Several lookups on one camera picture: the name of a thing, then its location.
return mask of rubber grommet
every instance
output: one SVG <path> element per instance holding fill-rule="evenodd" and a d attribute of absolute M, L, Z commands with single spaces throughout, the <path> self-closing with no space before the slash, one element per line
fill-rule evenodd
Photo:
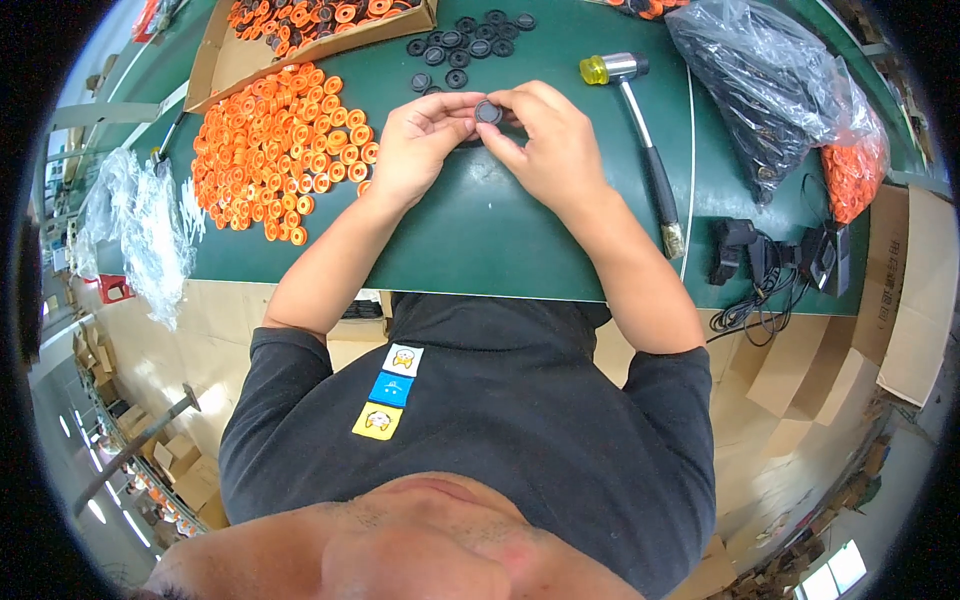
<path fill-rule="evenodd" d="M 446 50 L 439 46 L 430 46 L 423 52 L 423 59 L 426 60 L 426 63 L 430 66 L 443 64 L 444 60 L 446 60 Z"/>
<path fill-rule="evenodd" d="M 454 27 L 461 34 L 472 34 L 477 30 L 477 20 L 472 16 L 462 16 L 457 19 L 457 24 Z"/>
<path fill-rule="evenodd" d="M 438 30 L 438 31 L 435 31 L 435 32 L 430 32 L 430 34 L 426 37 L 426 45 L 428 45 L 428 46 L 440 46 L 440 45 L 441 45 L 441 41 L 442 41 L 443 39 L 444 39 L 444 32 L 439 31 L 439 30 Z"/>
<path fill-rule="evenodd" d="M 503 108 L 489 100 L 481 100 L 473 109 L 473 118 L 476 119 L 477 123 L 496 125 L 503 120 Z"/>
<path fill-rule="evenodd" d="M 516 28 L 522 32 L 532 32 L 537 29 L 537 19 L 528 12 L 521 12 L 514 21 Z"/>
<path fill-rule="evenodd" d="M 484 23 L 480 27 L 477 27 L 477 31 L 474 33 L 477 39 L 486 39 L 488 41 L 493 41 L 496 39 L 496 28 L 490 23 Z"/>
<path fill-rule="evenodd" d="M 433 83 L 433 78 L 429 73 L 418 73 L 410 80 L 410 89 L 416 92 L 422 92 Z"/>
<path fill-rule="evenodd" d="M 470 55 L 466 50 L 460 50 L 458 48 L 450 53 L 450 56 L 447 58 L 447 60 L 450 62 L 450 66 L 453 68 L 462 69 L 470 64 Z"/>
<path fill-rule="evenodd" d="M 491 25 L 499 25 L 500 23 L 506 23 L 508 19 L 504 11 L 493 10 L 487 11 L 487 13 L 483 15 L 483 20 Z"/>
<path fill-rule="evenodd" d="M 506 59 L 514 54 L 514 43 L 509 39 L 498 39 L 493 42 L 493 53 Z"/>
<path fill-rule="evenodd" d="M 421 57 L 426 52 L 427 43 L 423 39 L 411 39 L 407 44 L 407 54 L 412 57 Z"/>
<path fill-rule="evenodd" d="M 450 86 L 450 89 L 460 89 L 467 84 L 467 73 L 462 69 L 450 69 L 447 71 L 444 81 Z"/>
<path fill-rule="evenodd" d="M 440 44 L 444 48 L 456 48 L 464 39 L 460 32 L 445 32 L 440 38 Z"/>
<path fill-rule="evenodd" d="M 520 37 L 520 28 L 513 23 L 502 23 L 496 26 L 496 34 L 502 39 L 514 40 Z"/>
<path fill-rule="evenodd" d="M 485 39 L 475 39 L 468 48 L 470 55 L 475 59 L 485 59 L 493 50 L 493 45 Z"/>

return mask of blue patch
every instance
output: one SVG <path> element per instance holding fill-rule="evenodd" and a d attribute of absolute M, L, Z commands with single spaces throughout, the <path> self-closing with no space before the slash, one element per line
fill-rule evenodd
<path fill-rule="evenodd" d="M 410 377 L 401 377 L 388 372 L 380 372 L 370 392 L 370 399 L 403 408 L 407 405 L 407 395 L 414 380 Z"/>

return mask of bag of orange parts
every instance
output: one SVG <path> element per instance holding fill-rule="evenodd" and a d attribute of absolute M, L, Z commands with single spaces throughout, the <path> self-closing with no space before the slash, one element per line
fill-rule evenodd
<path fill-rule="evenodd" d="M 890 142 L 886 130 L 870 109 L 873 131 L 852 146 L 824 146 L 821 158 L 830 194 L 830 212 L 848 225 L 874 201 L 890 168 Z"/>

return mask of hand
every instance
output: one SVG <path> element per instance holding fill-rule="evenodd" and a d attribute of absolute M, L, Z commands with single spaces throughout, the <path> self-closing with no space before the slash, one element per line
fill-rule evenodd
<path fill-rule="evenodd" d="M 480 92 L 423 96 L 387 117 L 371 192 L 407 210 L 423 198 L 460 143 L 476 139 L 473 108 L 486 98 Z"/>
<path fill-rule="evenodd" d="M 559 91 L 530 82 L 494 92 L 488 99 L 512 110 L 530 141 L 520 148 L 498 128 L 478 123 L 483 143 L 520 185 L 558 216 L 610 190 L 590 120 Z"/>

